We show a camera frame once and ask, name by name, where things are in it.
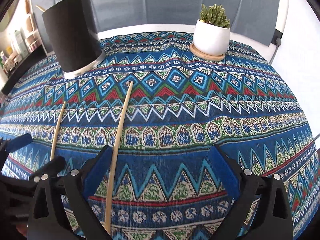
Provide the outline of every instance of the cactus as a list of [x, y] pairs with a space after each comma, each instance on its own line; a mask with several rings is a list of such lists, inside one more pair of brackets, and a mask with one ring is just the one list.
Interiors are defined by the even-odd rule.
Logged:
[[227, 20], [225, 9], [222, 5], [214, 4], [207, 8], [204, 4], [201, 4], [200, 19], [211, 25], [230, 28], [230, 20]]

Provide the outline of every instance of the bamboo skewer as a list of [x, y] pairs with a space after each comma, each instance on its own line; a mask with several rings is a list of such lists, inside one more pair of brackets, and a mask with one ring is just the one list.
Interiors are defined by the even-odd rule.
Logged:
[[113, 183], [115, 180], [115, 171], [116, 171], [116, 162], [118, 158], [118, 150], [121, 141], [122, 128], [124, 123], [125, 114], [127, 112], [128, 102], [131, 95], [131, 90], [133, 86], [133, 81], [130, 82], [127, 95], [125, 96], [124, 104], [121, 111], [121, 116], [118, 124], [118, 129], [116, 133], [116, 139], [113, 146], [113, 153], [109, 171], [109, 180], [107, 187], [107, 198], [106, 198], [106, 214], [105, 214], [105, 229], [111, 235], [111, 207], [112, 207], [112, 192], [113, 192]]
[[64, 111], [64, 107], [66, 106], [66, 102], [64, 101], [62, 108], [60, 110], [60, 114], [57, 120], [57, 124], [56, 124], [56, 129], [54, 131], [54, 135], [53, 135], [53, 140], [52, 140], [52, 147], [51, 147], [51, 154], [50, 154], [50, 161], [53, 160], [54, 158], [54, 152], [56, 149], [56, 144], [57, 144], [57, 137], [58, 137], [58, 133], [59, 133], [59, 128], [60, 128], [60, 123], [61, 123], [61, 119], [63, 116], [63, 111]]
[[37, 7], [40, 11], [45, 12], [45, 9], [44, 9], [44, 8], [42, 8], [41, 6], [36, 5], [36, 7]]

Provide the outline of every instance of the gray curtain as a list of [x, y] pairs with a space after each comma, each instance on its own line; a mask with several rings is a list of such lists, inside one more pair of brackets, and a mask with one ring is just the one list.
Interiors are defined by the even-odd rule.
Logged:
[[[59, 0], [32, 0], [44, 8]], [[98, 32], [140, 24], [189, 24], [199, 18], [201, 3], [222, 4], [231, 20], [231, 31], [269, 45], [273, 37], [279, 0], [92, 0]], [[52, 47], [41, 16], [36, 22], [47, 51]]]

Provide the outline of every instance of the black cylindrical container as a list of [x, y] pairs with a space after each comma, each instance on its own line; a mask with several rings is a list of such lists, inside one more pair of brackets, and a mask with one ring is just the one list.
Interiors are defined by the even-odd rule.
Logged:
[[104, 59], [91, 0], [62, 0], [42, 18], [66, 79], [83, 74]]

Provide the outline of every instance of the blue patterned tablecloth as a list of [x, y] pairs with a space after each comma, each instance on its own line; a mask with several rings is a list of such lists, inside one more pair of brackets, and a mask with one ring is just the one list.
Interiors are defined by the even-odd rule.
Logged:
[[[212, 171], [213, 143], [242, 167], [278, 173], [290, 205], [294, 238], [313, 217], [320, 169], [307, 119], [289, 87], [251, 47], [230, 41], [224, 60], [194, 56], [191, 33], [155, 32], [101, 40], [107, 56], [65, 80], [55, 55], [34, 65], [0, 109], [0, 136], [29, 132], [34, 143], [10, 154], [2, 173], [28, 176], [49, 161], [62, 103], [56, 155], [65, 174], [113, 145], [130, 81], [134, 82], [119, 150], [112, 236], [129, 240], [208, 239], [232, 205]], [[104, 223], [108, 172], [88, 202]], [[72, 228], [82, 234], [68, 200]], [[252, 203], [240, 234], [254, 217]]]

